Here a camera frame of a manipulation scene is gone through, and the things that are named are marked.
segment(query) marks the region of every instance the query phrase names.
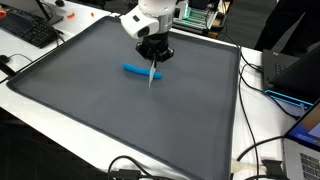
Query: white table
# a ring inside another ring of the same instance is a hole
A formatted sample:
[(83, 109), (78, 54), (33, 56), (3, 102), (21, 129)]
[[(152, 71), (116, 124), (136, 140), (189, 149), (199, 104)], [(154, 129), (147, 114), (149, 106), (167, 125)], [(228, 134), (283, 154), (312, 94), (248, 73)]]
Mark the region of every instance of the white table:
[[(54, 0), (46, 0), (46, 2), (54, 4)], [(63, 21), (55, 24), (54, 27), (64, 32), (65, 35), (63, 37), (66, 40), (75, 36), (99, 18), (110, 15), (109, 12), (99, 9), (66, 1), (65, 4), (66, 5), (64, 7), (57, 11), (58, 14), (63, 15), (65, 18)], [(66, 18), (66, 15), (71, 14), (72, 12), (74, 12), (76, 16), (72, 19)], [(185, 33), (179, 30), (172, 31), (216, 43), (226, 44), (217, 40)], [(52, 43), (44, 49), (38, 49), (3, 31), (0, 31), (0, 39), (3, 40), (1, 43), (5, 43), (5, 46), (0, 46), (1, 54), (10, 56), (11, 54), (20, 53), (33, 60), (36, 60), (56, 47), (56, 43)], [(249, 62), (254, 64), (261, 63), (260, 52), (243, 48), (243, 53)], [(9, 66), (14, 70), (19, 70), (28, 63), (29, 62), (24, 58), (16, 56), (11, 60)], [(0, 81), (5, 78), (5, 74), (0, 72)], [(249, 67), (244, 72), (244, 78), (252, 86), (261, 88), (261, 76)], [(39, 132), (45, 134), (74, 154), (83, 158), (93, 166), (102, 170), (107, 170), (110, 162), (115, 157), (128, 155), (146, 165), (149, 168), (148, 170), (150, 173), (154, 175), (168, 176), (176, 179), (186, 178), (166, 165), (133, 150), (124, 144), (121, 144), (58, 112), (12, 92), (6, 87), (5, 83), (6, 81), (0, 84), (0, 106), (3, 109), (18, 117)], [(267, 100), (267, 98), (247, 88), (245, 85), (242, 85), (241, 90), (244, 106), (247, 110), (256, 141), (262, 141), (264, 139), (283, 135), (294, 124), (295, 121), (292, 118), (286, 116), (276, 105)], [(301, 113), (299, 108), (290, 105), (284, 105), (284, 107), (291, 113)], [(252, 138), (238, 100), (234, 121), (232, 157), (237, 158), (238, 155), (250, 145), (252, 145)], [(260, 158), (275, 160), (283, 159), (280, 141), (262, 145), (258, 148), (258, 152)], [(243, 162), (255, 164), (254, 151), (248, 153), (248, 155), (243, 158)], [(118, 161), (114, 167), (135, 168), (132, 163), (126, 160)], [(237, 173), (234, 179), (245, 179), (255, 174), (256, 172), (254, 171), (242, 171)]]

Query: black keyboard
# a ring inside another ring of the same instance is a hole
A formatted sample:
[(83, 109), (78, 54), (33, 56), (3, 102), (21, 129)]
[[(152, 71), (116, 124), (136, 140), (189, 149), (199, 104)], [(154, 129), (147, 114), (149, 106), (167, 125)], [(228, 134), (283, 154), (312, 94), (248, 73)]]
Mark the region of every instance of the black keyboard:
[(0, 29), (36, 46), (43, 48), (57, 39), (53, 27), (35, 20), (33, 17), (14, 11), (0, 19)]
[(288, 68), (287, 66), (284, 66), (284, 65), (281, 65), (281, 64), (275, 64), (276, 75), (281, 74), (287, 68)]
[(308, 180), (320, 180), (319, 159), (301, 153), (303, 176)]

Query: blue object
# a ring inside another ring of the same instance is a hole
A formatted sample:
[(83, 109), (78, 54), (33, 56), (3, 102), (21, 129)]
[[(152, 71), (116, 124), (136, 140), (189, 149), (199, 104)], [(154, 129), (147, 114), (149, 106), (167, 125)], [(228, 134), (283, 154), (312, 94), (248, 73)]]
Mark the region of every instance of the blue object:
[[(150, 76), (150, 69), (138, 68), (138, 67), (135, 67), (132, 64), (127, 64), (127, 63), (122, 64), (122, 68), (124, 70), (133, 72), (135, 74), (144, 75), (144, 76)], [(161, 78), (162, 78), (162, 74), (161, 73), (159, 73), (159, 72), (155, 72), (154, 73), (153, 79), (161, 79)]]
[(293, 98), (293, 97), (290, 97), (290, 96), (287, 96), (287, 95), (284, 95), (284, 94), (281, 94), (281, 93), (278, 93), (278, 92), (275, 92), (272, 90), (266, 90), (265, 93), (268, 94), (273, 99), (277, 99), (277, 100), (280, 100), (280, 101), (283, 101), (283, 102), (286, 102), (286, 103), (289, 103), (289, 104), (292, 104), (295, 106), (301, 106), (300, 103), (303, 103), (305, 105), (306, 109), (313, 106), (312, 103), (309, 103), (309, 102), (306, 102), (306, 101), (303, 101), (303, 100), (300, 100), (297, 98)]

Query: computer monitor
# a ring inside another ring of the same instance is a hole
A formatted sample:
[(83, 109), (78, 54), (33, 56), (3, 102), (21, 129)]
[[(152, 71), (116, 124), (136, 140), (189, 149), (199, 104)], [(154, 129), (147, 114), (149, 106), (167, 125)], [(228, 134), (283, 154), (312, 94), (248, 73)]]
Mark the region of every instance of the computer monitor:
[(62, 16), (55, 15), (52, 12), (49, 15), (40, 0), (0, 0), (0, 4), (30, 13), (51, 25), (63, 19)]

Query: electronic equipment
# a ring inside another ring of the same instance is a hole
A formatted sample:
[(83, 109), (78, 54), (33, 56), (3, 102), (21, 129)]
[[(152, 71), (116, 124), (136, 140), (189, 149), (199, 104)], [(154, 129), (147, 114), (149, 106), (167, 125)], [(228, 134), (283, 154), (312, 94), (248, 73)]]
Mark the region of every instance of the electronic equipment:
[(265, 93), (271, 98), (309, 108), (320, 98), (319, 59), (320, 46), (300, 59), (264, 50)]
[(29, 13), (51, 25), (63, 19), (63, 16), (56, 15), (54, 12), (47, 12), (46, 8), (43, 6), (44, 2), (41, 2), (40, 0), (0, 0), (0, 4)]
[(39, 48), (58, 38), (58, 32), (53, 27), (15, 11), (8, 11), (0, 19), (0, 28)]
[(284, 136), (289, 179), (320, 179), (320, 100)]

